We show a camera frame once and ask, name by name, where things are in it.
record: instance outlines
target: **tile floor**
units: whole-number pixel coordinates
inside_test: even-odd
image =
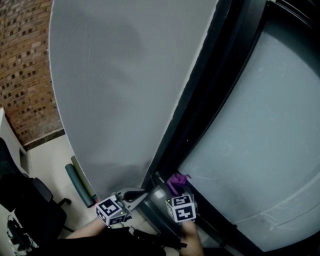
[[[67,214],[66,226],[76,230],[96,218],[96,210],[95,207],[85,206],[65,170],[65,165],[71,163],[70,158],[73,155],[69,141],[66,135],[63,135],[28,151],[22,165],[27,169],[30,177],[39,178],[51,190],[56,202],[63,198],[69,198],[72,201],[71,205],[64,204],[62,207]],[[14,216],[0,205],[0,256],[14,255],[6,234],[9,215]],[[149,234],[157,234],[136,210],[132,213],[132,219],[124,225]],[[68,234],[63,230],[60,237],[63,238]],[[174,249],[166,248],[165,250],[169,256],[179,255]]]

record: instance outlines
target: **frosted glass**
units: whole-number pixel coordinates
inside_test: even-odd
[[[179,168],[263,251],[320,230],[319,60],[278,30],[266,26],[225,105]]]

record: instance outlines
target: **brick wall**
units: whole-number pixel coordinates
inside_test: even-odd
[[[23,145],[62,129],[49,71],[51,6],[0,0],[0,108]]]

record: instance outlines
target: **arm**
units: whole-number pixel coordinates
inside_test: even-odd
[[[181,243],[187,244],[180,250],[181,256],[204,256],[196,224],[191,220],[182,223]]]
[[[100,219],[95,218],[87,225],[68,235],[66,239],[86,238],[99,235],[105,228],[106,224]]]

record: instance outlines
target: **rolled mat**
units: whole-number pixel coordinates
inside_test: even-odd
[[[96,198],[96,193],[92,189],[91,185],[89,184],[84,172],[82,171],[77,159],[75,156],[71,157],[71,161],[73,163],[73,166],[75,168],[76,173],[78,174],[83,186],[85,187],[86,191],[88,192],[89,196],[93,199]]]
[[[94,200],[90,197],[87,190],[85,189],[84,185],[82,184],[76,169],[72,165],[72,163],[69,163],[65,166],[65,170],[68,173],[76,191],[78,192],[79,196],[82,198],[84,204],[86,207],[91,207],[95,204]]]

